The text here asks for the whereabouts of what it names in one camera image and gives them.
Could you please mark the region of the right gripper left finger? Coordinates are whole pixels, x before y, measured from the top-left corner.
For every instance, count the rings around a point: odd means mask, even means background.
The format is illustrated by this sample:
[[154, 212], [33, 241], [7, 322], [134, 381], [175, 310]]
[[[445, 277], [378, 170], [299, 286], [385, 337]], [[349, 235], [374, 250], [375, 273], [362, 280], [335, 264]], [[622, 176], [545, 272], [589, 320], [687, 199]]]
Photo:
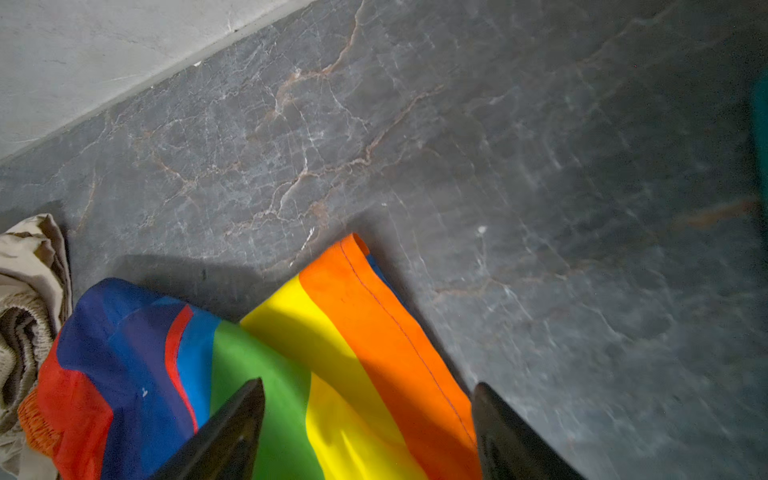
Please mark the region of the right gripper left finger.
[[265, 403], [262, 381], [247, 381], [152, 477], [156, 480], [250, 479]]

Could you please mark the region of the rainbow coloured shorts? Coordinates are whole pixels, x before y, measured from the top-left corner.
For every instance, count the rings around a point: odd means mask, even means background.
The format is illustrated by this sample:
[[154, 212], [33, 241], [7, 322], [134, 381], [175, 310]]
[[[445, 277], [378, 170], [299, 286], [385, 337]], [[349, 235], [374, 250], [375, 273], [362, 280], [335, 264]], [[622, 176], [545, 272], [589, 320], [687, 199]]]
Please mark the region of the rainbow coloured shorts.
[[470, 400], [350, 234], [232, 323], [127, 281], [91, 287], [22, 402], [64, 479], [146, 479], [247, 381], [256, 479], [477, 479]]

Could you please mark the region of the teal plastic basket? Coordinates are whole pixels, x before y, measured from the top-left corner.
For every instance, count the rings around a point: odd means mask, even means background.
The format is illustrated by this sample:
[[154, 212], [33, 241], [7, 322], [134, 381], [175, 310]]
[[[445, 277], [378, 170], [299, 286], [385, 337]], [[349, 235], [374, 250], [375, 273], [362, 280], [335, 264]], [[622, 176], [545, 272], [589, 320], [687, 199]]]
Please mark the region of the teal plastic basket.
[[764, 69], [757, 79], [751, 96], [753, 139], [760, 184], [760, 196], [767, 209], [768, 187], [768, 71]]

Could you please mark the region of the beige drawstring shorts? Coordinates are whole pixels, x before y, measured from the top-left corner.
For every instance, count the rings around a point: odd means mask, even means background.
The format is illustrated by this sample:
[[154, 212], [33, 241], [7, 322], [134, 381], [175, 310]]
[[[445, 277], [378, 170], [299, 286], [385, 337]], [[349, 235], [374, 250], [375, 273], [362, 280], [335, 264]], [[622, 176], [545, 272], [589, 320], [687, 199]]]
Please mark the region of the beige drawstring shorts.
[[1, 234], [1, 469], [17, 479], [56, 479], [53, 461], [26, 441], [18, 410], [72, 314], [64, 236], [50, 214]]

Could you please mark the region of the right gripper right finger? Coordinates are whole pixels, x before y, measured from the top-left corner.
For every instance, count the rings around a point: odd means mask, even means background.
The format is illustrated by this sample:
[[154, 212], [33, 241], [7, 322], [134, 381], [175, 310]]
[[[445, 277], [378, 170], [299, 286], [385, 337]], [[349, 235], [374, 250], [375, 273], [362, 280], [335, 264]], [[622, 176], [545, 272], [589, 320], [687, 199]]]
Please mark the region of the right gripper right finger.
[[472, 392], [471, 413], [484, 479], [583, 480], [583, 476], [485, 382], [478, 383]]

